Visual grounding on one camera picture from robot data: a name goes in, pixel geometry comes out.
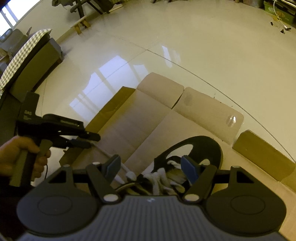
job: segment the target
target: window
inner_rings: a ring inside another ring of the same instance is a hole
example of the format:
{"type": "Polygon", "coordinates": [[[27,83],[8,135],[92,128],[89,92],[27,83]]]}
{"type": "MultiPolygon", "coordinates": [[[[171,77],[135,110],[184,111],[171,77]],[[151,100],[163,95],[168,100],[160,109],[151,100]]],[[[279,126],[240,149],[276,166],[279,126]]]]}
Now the window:
{"type": "Polygon", "coordinates": [[[34,7],[40,0],[10,0],[0,11],[0,36],[34,7]]]}

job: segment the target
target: checkered fabric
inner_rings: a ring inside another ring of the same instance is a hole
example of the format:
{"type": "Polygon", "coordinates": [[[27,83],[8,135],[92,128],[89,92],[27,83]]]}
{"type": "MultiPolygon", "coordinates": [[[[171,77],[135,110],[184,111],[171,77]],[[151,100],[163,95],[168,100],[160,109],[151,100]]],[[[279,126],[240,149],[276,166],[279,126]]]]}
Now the checkered fabric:
{"type": "Polygon", "coordinates": [[[32,49],[36,46],[39,40],[47,33],[50,33],[51,29],[43,29],[36,32],[17,52],[13,57],[7,68],[5,69],[1,79],[0,79],[0,98],[3,94],[3,90],[10,79],[13,77],[17,69],[21,66],[25,58],[29,55],[32,49]]]}

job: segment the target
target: glossy tile floor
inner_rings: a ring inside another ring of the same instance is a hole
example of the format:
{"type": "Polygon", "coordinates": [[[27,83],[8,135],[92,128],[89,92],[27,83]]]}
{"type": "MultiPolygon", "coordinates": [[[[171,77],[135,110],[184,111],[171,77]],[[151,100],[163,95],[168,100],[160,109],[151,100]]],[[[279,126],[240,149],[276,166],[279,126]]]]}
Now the glossy tile floor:
{"type": "MultiPolygon", "coordinates": [[[[155,72],[240,111],[240,132],[296,159],[296,31],[282,34],[271,20],[227,0],[131,0],[61,44],[65,59],[37,90],[37,114],[87,125],[122,86],[155,72]]],[[[49,174],[62,154],[53,150],[49,174]]]]}

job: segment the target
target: wooden bench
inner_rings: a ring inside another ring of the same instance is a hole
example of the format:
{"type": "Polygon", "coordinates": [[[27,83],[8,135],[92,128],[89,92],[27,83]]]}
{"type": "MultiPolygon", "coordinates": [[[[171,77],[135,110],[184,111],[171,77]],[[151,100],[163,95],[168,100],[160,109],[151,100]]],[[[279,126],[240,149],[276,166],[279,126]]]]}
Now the wooden bench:
{"type": "Polygon", "coordinates": [[[85,20],[85,18],[86,18],[86,16],[82,17],[76,23],[74,23],[73,26],[74,26],[77,34],[81,34],[81,30],[80,30],[79,24],[82,24],[86,28],[90,28],[91,25],[85,20]]]}

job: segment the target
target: cardboard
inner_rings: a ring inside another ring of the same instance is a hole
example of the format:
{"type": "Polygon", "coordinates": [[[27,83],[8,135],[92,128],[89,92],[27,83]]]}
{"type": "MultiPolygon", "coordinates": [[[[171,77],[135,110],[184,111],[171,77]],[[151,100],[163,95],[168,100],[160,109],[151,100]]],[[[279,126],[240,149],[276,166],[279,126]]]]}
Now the cardboard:
{"type": "MultiPolygon", "coordinates": [[[[206,135],[221,146],[222,169],[241,166],[285,202],[287,215],[280,233],[296,240],[295,164],[249,131],[241,134],[233,149],[242,122],[241,113],[218,100],[192,88],[184,91],[183,86],[151,73],[136,90],[122,87],[86,127],[99,133],[101,141],[88,150],[69,148],[60,164],[85,168],[118,154],[138,175],[153,167],[154,158],[172,145],[192,136],[206,135]]],[[[125,180],[124,171],[118,174],[125,180]]],[[[113,187],[118,185],[116,181],[112,183],[113,187]]],[[[214,191],[225,187],[215,185],[214,191]]]]}
{"type": "Polygon", "coordinates": [[[150,73],[138,85],[137,90],[142,91],[165,106],[173,108],[183,93],[184,87],[164,76],[150,73]]]}
{"type": "Polygon", "coordinates": [[[265,170],[277,181],[282,181],[295,169],[295,163],[250,130],[240,134],[233,149],[265,170]]]}
{"type": "Polygon", "coordinates": [[[244,116],[216,99],[187,87],[174,111],[232,144],[244,116]]]}

